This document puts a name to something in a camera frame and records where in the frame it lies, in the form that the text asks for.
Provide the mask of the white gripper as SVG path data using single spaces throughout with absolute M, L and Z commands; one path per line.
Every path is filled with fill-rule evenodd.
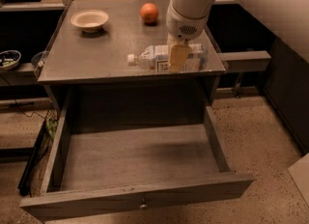
M 181 71 L 189 55 L 189 41 L 199 37 L 209 18 L 210 7 L 195 5 L 182 6 L 182 14 L 173 3 L 166 13 L 167 44 L 170 47 L 169 71 Z

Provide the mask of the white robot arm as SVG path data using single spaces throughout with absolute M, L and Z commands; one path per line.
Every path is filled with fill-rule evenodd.
M 309 0 L 235 0 L 309 62 Z M 170 0 L 166 27 L 168 42 L 182 44 L 196 39 L 208 21 L 215 0 Z

